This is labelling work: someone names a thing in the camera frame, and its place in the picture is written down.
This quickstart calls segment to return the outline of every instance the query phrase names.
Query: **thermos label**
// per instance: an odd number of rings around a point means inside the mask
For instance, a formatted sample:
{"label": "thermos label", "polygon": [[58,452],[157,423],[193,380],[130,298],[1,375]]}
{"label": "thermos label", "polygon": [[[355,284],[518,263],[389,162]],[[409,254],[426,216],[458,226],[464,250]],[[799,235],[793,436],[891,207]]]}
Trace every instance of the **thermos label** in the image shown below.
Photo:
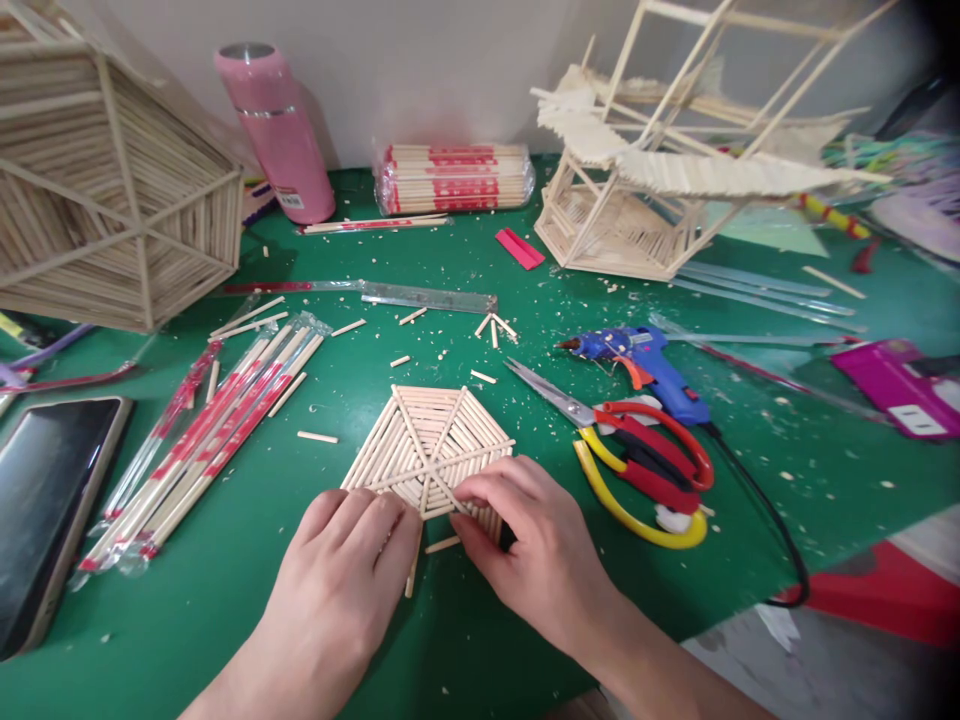
{"label": "thermos label", "polygon": [[293,210],[303,210],[303,199],[297,193],[296,188],[276,187],[274,189],[277,191],[277,200],[280,201],[281,205]]}

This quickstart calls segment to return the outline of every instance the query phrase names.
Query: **clear plastic ruler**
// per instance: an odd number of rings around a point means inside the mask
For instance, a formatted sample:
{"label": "clear plastic ruler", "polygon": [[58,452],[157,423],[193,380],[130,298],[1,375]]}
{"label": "clear plastic ruler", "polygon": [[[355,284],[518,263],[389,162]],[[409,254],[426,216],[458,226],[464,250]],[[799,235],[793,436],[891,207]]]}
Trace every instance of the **clear plastic ruler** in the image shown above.
{"label": "clear plastic ruler", "polygon": [[480,315],[495,313],[499,309],[496,295],[372,282],[363,283],[363,301],[383,303],[384,305],[426,307],[431,310],[472,312]]}

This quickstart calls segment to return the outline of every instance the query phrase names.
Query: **floor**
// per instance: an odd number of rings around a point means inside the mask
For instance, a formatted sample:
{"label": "floor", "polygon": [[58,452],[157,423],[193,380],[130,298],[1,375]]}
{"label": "floor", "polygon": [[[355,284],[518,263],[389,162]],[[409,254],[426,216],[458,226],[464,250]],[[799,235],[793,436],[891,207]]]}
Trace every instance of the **floor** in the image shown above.
{"label": "floor", "polygon": [[[683,644],[689,652],[783,720],[900,720],[945,715],[951,654],[814,610],[791,617],[800,639],[788,653],[756,610]],[[609,696],[588,693],[551,714],[562,720],[630,720]]]}

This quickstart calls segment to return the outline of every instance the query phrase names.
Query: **black cable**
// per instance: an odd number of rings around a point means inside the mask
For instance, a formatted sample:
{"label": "black cable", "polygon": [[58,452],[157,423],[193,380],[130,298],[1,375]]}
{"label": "black cable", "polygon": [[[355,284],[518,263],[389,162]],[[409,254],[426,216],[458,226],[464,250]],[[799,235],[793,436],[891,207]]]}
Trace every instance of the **black cable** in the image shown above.
{"label": "black cable", "polygon": [[800,591],[797,593],[797,596],[793,600],[764,600],[764,604],[782,608],[800,607],[810,597],[810,573],[807,570],[806,563],[803,561],[803,556],[800,555],[800,549],[793,541],[793,536],[790,534],[790,529],[787,527],[786,523],[783,522],[783,518],[780,517],[780,513],[777,512],[777,509],[773,506],[773,503],[770,502],[770,498],[767,497],[767,494],[761,489],[760,485],[757,484],[757,481],[754,480],[753,475],[751,475],[746,466],[740,462],[740,458],[737,457],[737,454],[730,449],[729,445],[727,445],[727,441],[723,439],[723,435],[720,433],[720,428],[713,423],[704,423],[703,429],[706,430],[707,434],[714,439],[714,441],[717,443],[717,447],[720,448],[727,460],[730,461],[730,464],[740,471],[743,479],[747,481],[747,485],[750,486],[750,489],[753,490],[754,494],[760,499],[760,502],[763,503],[764,508],[767,510],[767,512],[770,514],[770,518],[773,520],[773,524],[777,526],[777,530],[783,537],[783,542],[787,546],[787,552],[790,554],[790,559],[793,561],[793,566],[796,568],[797,579],[800,581]]}

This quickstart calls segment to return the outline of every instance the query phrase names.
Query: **finger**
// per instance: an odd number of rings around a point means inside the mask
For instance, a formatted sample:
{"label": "finger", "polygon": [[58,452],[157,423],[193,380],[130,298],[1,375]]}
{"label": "finger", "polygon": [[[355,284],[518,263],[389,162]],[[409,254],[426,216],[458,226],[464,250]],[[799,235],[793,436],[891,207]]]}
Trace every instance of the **finger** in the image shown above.
{"label": "finger", "polygon": [[357,522],[363,516],[363,513],[376,499],[376,494],[372,490],[361,488],[360,490],[351,490],[340,507],[330,518],[326,529],[320,534],[320,538],[329,542],[331,547],[340,547],[344,540],[349,537]]}
{"label": "finger", "polygon": [[524,455],[520,457],[504,456],[487,465],[483,472],[502,475],[527,495],[537,500],[546,498],[550,490],[550,483],[555,482],[546,470]]}
{"label": "finger", "polygon": [[500,474],[481,473],[469,477],[453,491],[460,502],[486,503],[502,517],[513,532],[523,539],[538,512],[536,501]]}
{"label": "finger", "polygon": [[303,513],[303,519],[290,541],[290,547],[303,547],[322,533],[346,497],[346,490],[327,490],[317,495]]}
{"label": "finger", "polygon": [[483,531],[480,523],[470,515],[453,513],[450,525],[460,537],[463,549],[467,551],[477,570],[483,575],[497,595],[507,587],[507,576],[512,571],[506,554],[493,544],[493,540]]}
{"label": "finger", "polygon": [[403,513],[373,567],[374,581],[382,588],[384,597],[394,602],[400,599],[413,558],[420,552],[421,524],[419,513],[404,504]]}
{"label": "finger", "polygon": [[343,550],[350,553],[351,562],[358,567],[373,570],[377,556],[390,536],[403,509],[410,507],[396,493],[386,492],[367,506],[360,520],[343,543]]}

